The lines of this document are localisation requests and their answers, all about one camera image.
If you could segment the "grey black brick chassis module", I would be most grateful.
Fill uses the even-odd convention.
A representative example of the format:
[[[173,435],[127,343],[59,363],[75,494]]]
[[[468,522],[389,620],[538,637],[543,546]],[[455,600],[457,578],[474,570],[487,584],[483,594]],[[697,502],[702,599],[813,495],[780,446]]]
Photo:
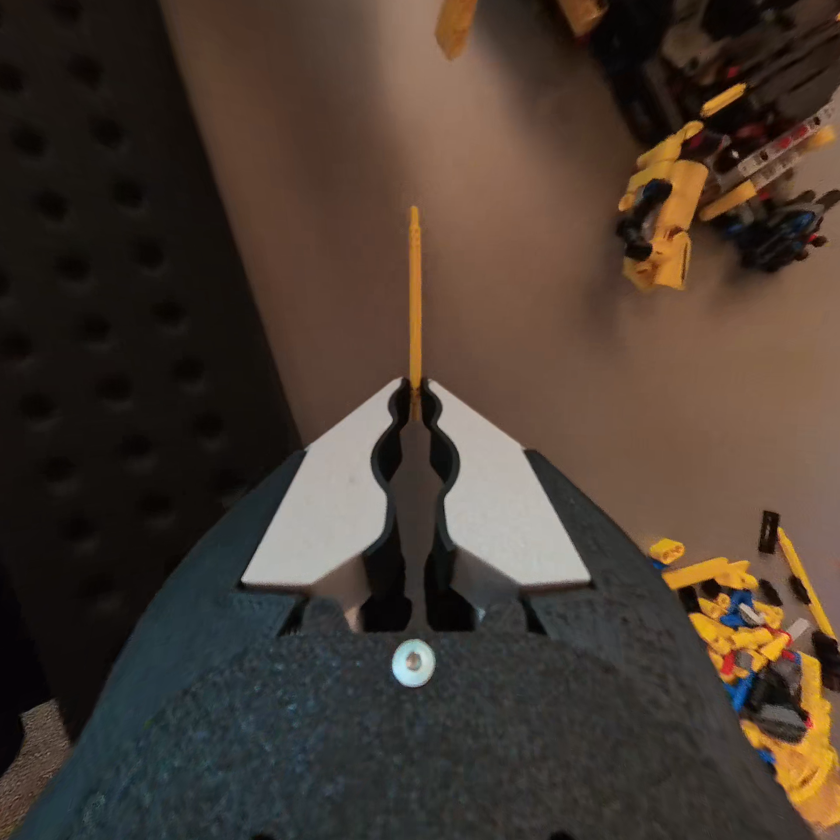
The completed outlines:
[[[806,191],[783,203],[762,198],[758,210],[743,204],[712,219],[710,225],[734,246],[741,269],[773,274],[828,244],[822,227],[838,201],[838,190],[821,196]]]

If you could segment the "grey desk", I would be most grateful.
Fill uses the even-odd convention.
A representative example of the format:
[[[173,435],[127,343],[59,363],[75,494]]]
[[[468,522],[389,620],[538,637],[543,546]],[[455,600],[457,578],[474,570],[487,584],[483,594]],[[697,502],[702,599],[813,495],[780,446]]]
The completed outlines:
[[[196,124],[305,444],[407,368],[537,449],[645,549],[754,567],[777,511],[838,631],[838,208],[829,243],[738,272],[697,227],[683,291],[621,274],[642,149],[544,2],[162,2]]]

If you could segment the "yellow thin brick rod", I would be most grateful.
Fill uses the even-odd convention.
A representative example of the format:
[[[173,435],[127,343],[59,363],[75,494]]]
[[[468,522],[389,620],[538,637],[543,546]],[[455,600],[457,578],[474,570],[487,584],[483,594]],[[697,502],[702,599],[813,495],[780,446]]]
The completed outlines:
[[[419,209],[412,205],[408,227],[408,379],[411,418],[421,418],[423,378],[423,247]]]

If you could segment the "yellow curved brick piece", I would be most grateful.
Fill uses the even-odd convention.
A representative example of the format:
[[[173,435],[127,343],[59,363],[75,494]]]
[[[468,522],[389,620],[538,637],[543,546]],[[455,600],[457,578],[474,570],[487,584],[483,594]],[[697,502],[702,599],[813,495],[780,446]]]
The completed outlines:
[[[816,594],[809,575],[805,571],[805,567],[795,550],[793,542],[788,537],[782,526],[779,526],[777,530],[777,542],[791,574],[791,580],[795,581],[795,583],[790,583],[791,590],[801,603],[808,608],[818,630],[832,640],[837,641],[837,635],[835,634],[833,626],[831,625],[823,608],[823,604]]]

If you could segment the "yellow toy brick car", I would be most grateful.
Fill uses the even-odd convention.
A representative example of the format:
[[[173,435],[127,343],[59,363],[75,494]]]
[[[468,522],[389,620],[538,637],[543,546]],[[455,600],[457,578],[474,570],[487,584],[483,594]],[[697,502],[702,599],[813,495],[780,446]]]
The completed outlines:
[[[649,145],[700,122],[689,142],[721,192],[831,142],[838,2],[554,2]]]

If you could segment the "yellow brick side panel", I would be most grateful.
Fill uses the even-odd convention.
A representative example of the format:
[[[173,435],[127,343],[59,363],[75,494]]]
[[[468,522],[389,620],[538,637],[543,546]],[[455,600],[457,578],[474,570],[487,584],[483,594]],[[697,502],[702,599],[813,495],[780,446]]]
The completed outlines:
[[[443,1],[435,26],[435,39],[447,60],[455,60],[466,47],[477,1]]]

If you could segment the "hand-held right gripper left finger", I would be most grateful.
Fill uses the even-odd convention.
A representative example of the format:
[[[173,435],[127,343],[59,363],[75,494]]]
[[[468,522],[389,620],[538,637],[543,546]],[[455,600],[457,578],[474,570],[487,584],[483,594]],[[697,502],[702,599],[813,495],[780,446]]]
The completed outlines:
[[[406,628],[412,603],[391,483],[410,408],[408,380],[394,379],[306,447],[244,588],[334,601],[365,632]]]

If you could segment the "yellow brick pile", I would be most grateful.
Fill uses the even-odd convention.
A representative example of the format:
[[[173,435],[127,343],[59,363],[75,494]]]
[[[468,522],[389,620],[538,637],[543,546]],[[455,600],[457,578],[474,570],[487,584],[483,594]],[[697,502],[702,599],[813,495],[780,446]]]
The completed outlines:
[[[838,644],[806,617],[788,620],[774,585],[748,561],[713,558],[676,568],[685,546],[647,551],[681,600],[738,716],[743,735],[788,800],[817,831],[838,827]]]

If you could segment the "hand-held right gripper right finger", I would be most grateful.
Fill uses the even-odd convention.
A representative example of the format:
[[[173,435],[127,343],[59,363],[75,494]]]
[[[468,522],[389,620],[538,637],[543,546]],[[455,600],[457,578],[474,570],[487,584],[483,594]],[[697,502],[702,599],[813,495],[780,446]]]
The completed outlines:
[[[424,570],[427,620],[479,622],[523,595],[590,585],[525,447],[437,381],[423,381],[421,408],[442,483]]]

